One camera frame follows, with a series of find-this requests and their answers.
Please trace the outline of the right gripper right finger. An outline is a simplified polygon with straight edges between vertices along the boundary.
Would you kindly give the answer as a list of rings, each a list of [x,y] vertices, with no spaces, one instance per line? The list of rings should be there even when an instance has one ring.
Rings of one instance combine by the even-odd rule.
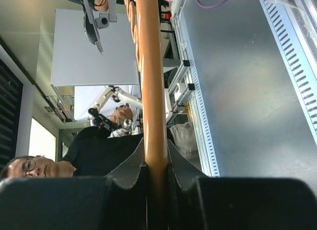
[[[301,180],[208,177],[168,141],[171,230],[314,230],[317,199]]]

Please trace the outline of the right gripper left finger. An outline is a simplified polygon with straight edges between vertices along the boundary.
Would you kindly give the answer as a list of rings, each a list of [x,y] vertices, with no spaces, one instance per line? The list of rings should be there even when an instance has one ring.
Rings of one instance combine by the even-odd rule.
[[[144,230],[144,143],[104,177],[10,179],[0,184],[3,230]]]

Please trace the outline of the orange hanger with red top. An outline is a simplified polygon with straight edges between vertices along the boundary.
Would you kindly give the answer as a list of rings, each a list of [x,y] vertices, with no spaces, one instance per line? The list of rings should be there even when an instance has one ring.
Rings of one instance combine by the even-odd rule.
[[[166,119],[158,0],[124,0],[141,73],[145,162],[152,201],[166,201]]]

